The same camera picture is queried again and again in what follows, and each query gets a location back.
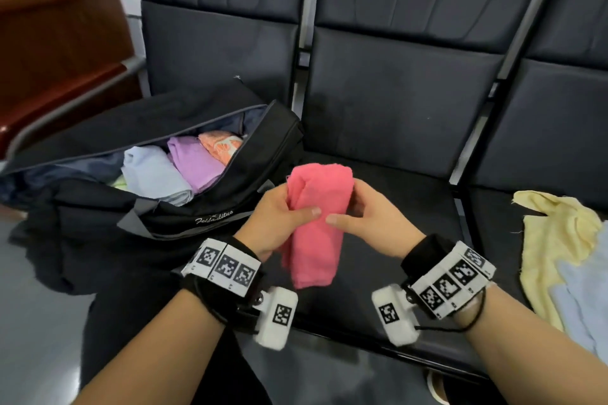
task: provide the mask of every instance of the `black chair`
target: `black chair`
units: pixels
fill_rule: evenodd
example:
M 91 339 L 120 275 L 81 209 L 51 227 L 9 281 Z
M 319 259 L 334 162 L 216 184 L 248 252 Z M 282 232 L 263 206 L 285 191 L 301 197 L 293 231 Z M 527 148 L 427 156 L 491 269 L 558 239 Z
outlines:
M 291 105 L 302 0 L 142 0 L 152 94 L 234 76 Z
M 478 145 L 463 196 L 474 245 L 496 281 L 519 282 L 522 215 L 513 192 L 576 197 L 608 212 L 608 0 L 547 0 L 505 105 Z
M 461 240 L 448 179 L 529 1 L 318 0 L 303 162 L 349 165 L 423 232 Z M 423 332 L 412 346 L 389 343 L 371 292 L 404 280 L 398 264 L 346 236 L 334 282 L 300 292 L 294 326 L 484 377 L 462 335 Z M 290 284 L 278 259 L 268 272 L 271 283 Z

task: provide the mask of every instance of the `person's left hand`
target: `person's left hand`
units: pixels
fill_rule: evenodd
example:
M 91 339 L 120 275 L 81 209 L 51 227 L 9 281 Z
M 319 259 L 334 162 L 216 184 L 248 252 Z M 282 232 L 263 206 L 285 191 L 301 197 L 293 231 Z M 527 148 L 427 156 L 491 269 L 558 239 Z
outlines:
M 290 211 L 287 207 L 287 185 L 281 184 L 263 195 L 253 214 L 234 237 L 264 262 L 297 227 L 320 216 L 319 207 Z

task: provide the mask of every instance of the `orange patterned cloth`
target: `orange patterned cloth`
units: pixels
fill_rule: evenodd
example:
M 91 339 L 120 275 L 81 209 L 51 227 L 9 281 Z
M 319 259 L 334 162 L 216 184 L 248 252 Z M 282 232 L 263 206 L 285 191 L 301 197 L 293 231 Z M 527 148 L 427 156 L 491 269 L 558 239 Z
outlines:
M 198 140 L 213 157 L 227 165 L 243 141 L 237 135 L 222 130 L 201 133 Z

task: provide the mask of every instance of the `white towel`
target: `white towel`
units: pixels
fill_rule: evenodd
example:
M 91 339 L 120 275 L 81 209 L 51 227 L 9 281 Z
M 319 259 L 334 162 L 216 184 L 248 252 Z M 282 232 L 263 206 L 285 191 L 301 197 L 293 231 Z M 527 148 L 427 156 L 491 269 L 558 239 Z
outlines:
M 608 364 L 608 221 L 598 243 L 580 266 L 558 261 L 565 283 L 549 289 L 566 333 Z
M 192 200 L 192 188 L 157 146 L 125 151 L 122 167 L 126 186 L 133 194 L 182 206 Z

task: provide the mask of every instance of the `floor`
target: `floor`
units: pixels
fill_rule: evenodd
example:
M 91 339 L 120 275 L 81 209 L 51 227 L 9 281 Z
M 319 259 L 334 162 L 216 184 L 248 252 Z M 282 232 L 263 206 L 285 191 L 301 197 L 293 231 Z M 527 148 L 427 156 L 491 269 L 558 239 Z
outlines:
M 79 387 L 80 338 L 92 296 L 34 279 L 0 221 L 0 405 L 67 405 Z M 292 332 L 280 351 L 239 338 L 275 405 L 434 405 L 412 365 Z

